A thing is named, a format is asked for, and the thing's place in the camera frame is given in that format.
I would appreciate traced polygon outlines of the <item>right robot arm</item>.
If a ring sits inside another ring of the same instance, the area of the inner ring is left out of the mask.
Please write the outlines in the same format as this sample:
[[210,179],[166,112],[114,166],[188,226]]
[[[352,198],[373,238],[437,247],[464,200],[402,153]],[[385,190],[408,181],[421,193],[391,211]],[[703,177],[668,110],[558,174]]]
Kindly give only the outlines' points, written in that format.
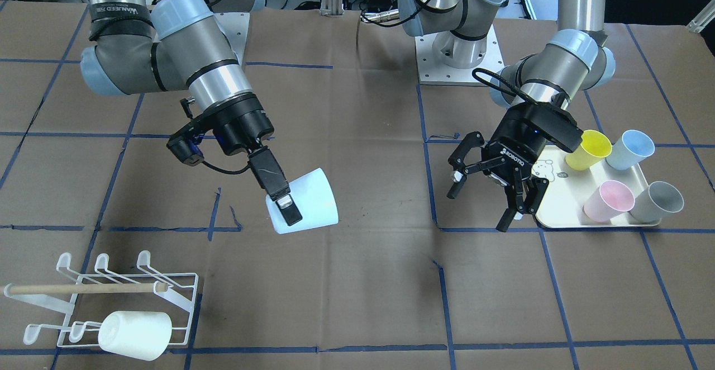
[[[239,0],[251,10],[259,0]],[[273,153],[263,144],[275,130],[245,77],[239,56],[210,0],[90,0],[94,46],[82,52],[87,86],[100,95],[176,92],[189,122],[166,146],[182,164],[204,164],[199,144],[209,131],[224,154],[246,153],[247,169],[276,208],[273,219],[295,230],[302,213]]]

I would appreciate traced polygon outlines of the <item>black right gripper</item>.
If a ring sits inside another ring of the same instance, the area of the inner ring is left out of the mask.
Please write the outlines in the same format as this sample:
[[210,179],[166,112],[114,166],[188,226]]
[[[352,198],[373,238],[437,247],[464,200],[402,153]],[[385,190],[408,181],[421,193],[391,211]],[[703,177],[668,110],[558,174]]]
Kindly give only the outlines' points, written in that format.
[[254,93],[213,103],[201,115],[190,118],[182,130],[204,135],[212,131],[225,155],[246,151],[253,175],[286,224],[293,226],[302,220],[283,169],[271,150],[261,143],[273,134],[275,128]]

